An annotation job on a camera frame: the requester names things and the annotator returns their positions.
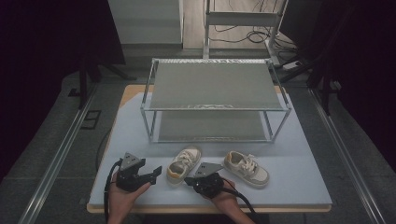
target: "gray tile floor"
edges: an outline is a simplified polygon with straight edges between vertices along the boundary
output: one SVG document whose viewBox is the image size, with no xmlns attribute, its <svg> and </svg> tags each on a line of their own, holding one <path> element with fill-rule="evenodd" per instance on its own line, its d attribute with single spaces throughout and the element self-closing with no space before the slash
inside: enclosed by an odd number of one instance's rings
<svg viewBox="0 0 396 224">
<path fill-rule="evenodd" d="M 141 66 L 137 70 L 131 69 L 129 72 L 139 77 L 137 82 L 144 82 L 145 76 L 149 74 L 146 66 Z M 279 71 L 279 73 L 280 76 L 285 75 L 284 72 Z M 100 158 L 106 146 L 102 144 L 99 148 L 102 139 L 113 125 L 125 86 L 136 82 L 123 80 L 106 69 L 103 70 L 103 74 L 104 78 L 90 107 L 90 110 L 102 111 L 97 127 L 94 130 L 78 132 L 36 223 L 104 223 L 103 215 L 91 214 L 86 210 L 96 175 L 96 154 L 99 150 Z M 330 192 L 333 207 L 329 213 L 270 214 L 270 221 L 271 223 L 372 223 L 318 114 L 313 98 L 304 87 L 306 76 L 307 74 L 298 76 L 285 84 L 285 88 Z M 73 88 L 78 88 L 76 74 L 64 80 L 63 90 L 35 139 L 1 183 L 0 223 L 17 223 L 35 192 L 40 178 L 78 112 L 78 98 L 67 96 Z M 394 213 L 396 175 L 364 131 L 337 101 L 335 95 L 331 97 L 330 110 L 332 120 L 375 196 L 384 219 L 391 223 L 396 219 Z M 130 215 L 128 218 L 127 223 L 140 223 L 143 217 Z"/>
</svg>

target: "black fabric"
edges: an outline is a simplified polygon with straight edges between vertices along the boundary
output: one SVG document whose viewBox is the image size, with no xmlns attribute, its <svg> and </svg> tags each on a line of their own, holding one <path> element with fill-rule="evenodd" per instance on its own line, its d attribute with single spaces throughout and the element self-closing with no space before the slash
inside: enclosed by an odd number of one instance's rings
<svg viewBox="0 0 396 224">
<path fill-rule="evenodd" d="M 1 1 L 0 26 L 3 177 L 83 55 L 108 64 L 125 61 L 107 0 Z"/>
<path fill-rule="evenodd" d="M 333 78 L 343 106 L 396 171 L 395 30 L 395 1 L 359 2 L 337 42 Z"/>
</svg>

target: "floor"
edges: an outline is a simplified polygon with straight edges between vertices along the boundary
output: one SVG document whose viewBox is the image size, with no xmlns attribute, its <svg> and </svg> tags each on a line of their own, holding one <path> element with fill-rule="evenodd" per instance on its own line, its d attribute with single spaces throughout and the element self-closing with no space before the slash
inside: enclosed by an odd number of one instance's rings
<svg viewBox="0 0 396 224">
<path fill-rule="evenodd" d="M 120 98 L 125 86 L 145 83 L 149 74 L 150 59 L 200 58 L 202 52 L 180 47 L 136 47 L 124 46 L 127 65 L 119 66 L 136 81 L 122 79 L 105 68 L 101 68 L 103 79 L 97 84 L 90 111 L 101 111 L 98 123 L 93 129 L 80 129 L 69 144 L 64 161 L 59 161 L 59 174 L 50 185 L 49 194 L 43 197 L 35 223 L 104 223 L 102 214 L 91 214 L 86 210 L 93 181 L 100 158 L 106 147 L 108 131 L 111 129 Z M 282 53 L 282 59 L 292 56 Z M 213 50 L 212 57 L 221 58 L 266 58 L 265 50 Z M 280 77 L 287 71 L 277 69 Z M 271 223 L 383 223 L 373 221 L 367 213 L 359 186 L 339 155 L 337 145 L 329 133 L 326 122 L 320 114 L 315 97 L 306 87 L 308 73 L 284 84 L 290 95 L 294 109 L 302 123 L 305 136 L 313 151 L 318 168 L 332 197 L 332 210 L 329 213 L 270 214 Z M 0 185 L 0 223 L 17 223 L 35 193 L 57 151 L 68 135 L 77 113 L 79 99 L 69 97 L 71 90 L 78 89 L 78 74 L 71 74 L 63 81 L 54 107 L 36 133 L 35 138 L 22 153 L 8 176 Z M 370 138 L 356 121 L 331 95 L 330 118 L 342 137 L 344 147 L 353 159 L 364 183 L 378 205 L 386 222 L 396 219 L 396 174 L 385 162 Z M 82 127 L 91 127 L 90 120 L 84 120 Z M 151 217 L 130 215 L 125 223 L 142 223 Z"/>
</svg>

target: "shoe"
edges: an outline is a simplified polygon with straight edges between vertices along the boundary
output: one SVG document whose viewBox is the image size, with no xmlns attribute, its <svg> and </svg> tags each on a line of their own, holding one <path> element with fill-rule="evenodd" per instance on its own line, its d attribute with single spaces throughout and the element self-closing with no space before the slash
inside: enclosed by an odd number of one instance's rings
<svg viewBox="0 0 396 224">
<path fill-rule="evenodd" d="M 254 158 L 252 155 L 246 156 L 240 152 L 231 151 L 225 156 L 223 165 L 226 170 L 239 176 L 250 186 L 262 188 L 268 183 L 270 176 L 252 158 Z"/>
<path fill-rule="evenodd" d="M 189 146 L 181 150 L 172 160 L 166 171 L 166 177 L 171 185 L 178 186 L 201 159 L 201 150 Z"/>
</svg>

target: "table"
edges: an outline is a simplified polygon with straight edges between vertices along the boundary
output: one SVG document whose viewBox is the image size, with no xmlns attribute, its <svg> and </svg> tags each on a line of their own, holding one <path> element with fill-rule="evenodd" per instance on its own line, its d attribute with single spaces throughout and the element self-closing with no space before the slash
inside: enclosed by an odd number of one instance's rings
<svg viewBox="0 0 396 224">
<path fill-rule="evenodd" d="M 111 166 L 125 152 L 138 158 L 146 158 L 146 165 L 139 174 L 151 173 L 159 165 L 163 174 L 157 184 L 136 201 L 133 213 L 143 214 L 216 214 L 219 211 L 211 202 L 195 193 L 186 184 L 178 188 L 166 182 L 166 167 L 187 143 L 150 143 L 140 113 L 144 86 L 126 87 L 120 109 L 106 146 L 99 172 L 95 179 L 87 209 L 91 213 L 103 213 L 103 190 Z M 287 122 L 275 143 L 197 143 L 203 151 L 202 161 L 221 163 L 230 150 L 255 155 L 259 165 L 270 174 L 264 189 L 253 189 L 226 170 L 219 174 L 235 182 L 258 213 L 273 212 L 328 212 L 332 200 L 324 184 L 301 124 L 291 111 Z M 242 210 L 248 212 L 242 200 Z"/>
</svg>

